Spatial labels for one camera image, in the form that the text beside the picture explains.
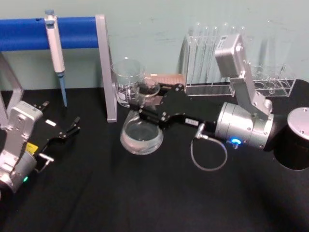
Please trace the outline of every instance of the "black table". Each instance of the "black table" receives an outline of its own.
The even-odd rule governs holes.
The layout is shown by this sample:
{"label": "black table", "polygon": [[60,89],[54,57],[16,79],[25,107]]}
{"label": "black table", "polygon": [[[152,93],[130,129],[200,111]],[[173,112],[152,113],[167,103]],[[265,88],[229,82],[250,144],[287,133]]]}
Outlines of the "black table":
{"label": "black table", "polygon": [[[81,132],[66,146],[49,148],[55,162],[0,203],[2,231],[309,231],[309,169],[284,168],[271,152],[228,147],[227,164],[203,172],[190,158],[195,129],[180,125],[164,133],[156,152],[134,156],[119,141],[128,109],[119,106],[118,122],[108,124],[102,89],[68,89],[67,95],[65,111],[60,90],[25,92],[28,103],[49,100],[45,116],[60,125],[80,116]],[[308,106],[309,83],[297,80],[289,98],[271,100],[274,113]],[[216,162],[215,145],[195,149],[204,153],[197,155],[201,164],[204,157]]]}

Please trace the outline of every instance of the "gray cable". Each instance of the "gray cable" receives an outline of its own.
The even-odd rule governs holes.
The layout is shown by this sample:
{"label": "gray cable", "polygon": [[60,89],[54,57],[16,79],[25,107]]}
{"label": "gray cable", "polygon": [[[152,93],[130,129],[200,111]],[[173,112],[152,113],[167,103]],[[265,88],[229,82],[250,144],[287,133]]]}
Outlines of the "gray cable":
{"label": "gray cable", "polygon": [[208,137],[206,139],[206,140],[210,140],[210,141],[212,141],[212,142],[214,142],[214,143],[216,143],[216,144],[218,144],[222,147],[222,149],[225,152],[225,159],[224,159],[223,163],[216,168],[204,168],[204,167],[200,166],[194,158],[194,155],[193,155],[193,140],[194,139],[192,139],[192,141],[191,141],[191,158],[192,158],[192,161],[193,161],[193,163],[195,164],[196,167],[198,167],[199,169],[206,171],[206,172],[213,172],[213,171],[219,170],[220,168],[222,168],[225,165],[225,163],[227,161],[227,150],[226,150],[226,147],[224,146],[224,144],[221,141],[219,141],[217,139],[210,138],[210,137]]}

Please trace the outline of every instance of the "blue bar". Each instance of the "blue bar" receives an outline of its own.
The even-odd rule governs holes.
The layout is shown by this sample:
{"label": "blue bar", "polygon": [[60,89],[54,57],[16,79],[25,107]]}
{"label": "blue bar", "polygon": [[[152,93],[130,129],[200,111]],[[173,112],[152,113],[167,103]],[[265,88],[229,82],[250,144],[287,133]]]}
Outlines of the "blue bar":
{"label": "blue bar", "polygon": [[[58,18],[63,49],[98,48],[95,17]],[[49,49],[43,18],[0,20],[0,51]]]}

